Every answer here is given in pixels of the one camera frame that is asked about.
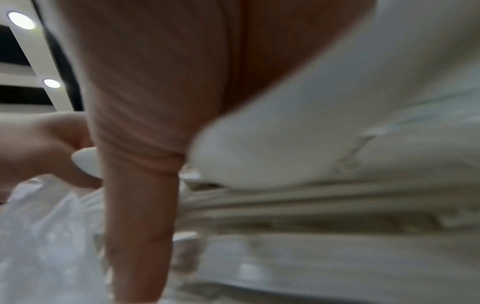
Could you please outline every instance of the plastic bag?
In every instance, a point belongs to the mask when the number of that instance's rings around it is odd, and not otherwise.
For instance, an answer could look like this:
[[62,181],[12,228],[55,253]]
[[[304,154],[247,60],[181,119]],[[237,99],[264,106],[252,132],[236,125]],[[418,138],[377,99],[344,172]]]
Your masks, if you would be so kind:
[[0,213],[0,304],[108,303],[79,197],[54,178],[23,184]]

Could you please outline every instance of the transparent plastic wrap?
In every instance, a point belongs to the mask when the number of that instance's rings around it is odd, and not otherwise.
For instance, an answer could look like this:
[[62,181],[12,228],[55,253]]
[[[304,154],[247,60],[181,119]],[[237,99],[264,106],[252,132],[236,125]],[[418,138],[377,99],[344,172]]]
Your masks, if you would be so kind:
[[0,213],[0,304],[108,303],[79,196],[53,178],[21,184]]

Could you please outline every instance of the recessed light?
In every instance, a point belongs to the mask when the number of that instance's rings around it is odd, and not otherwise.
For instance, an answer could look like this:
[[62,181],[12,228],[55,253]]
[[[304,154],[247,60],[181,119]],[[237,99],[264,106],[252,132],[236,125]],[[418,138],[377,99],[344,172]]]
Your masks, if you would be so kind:
[[43,83],[49,88],[58,89],[60,87],[60,82],[53,79],[44,79]]
[[24,14],[10,12],[8,13],[8,18],[14,25],[22,29],[33,30],[36,27],[35,22]]

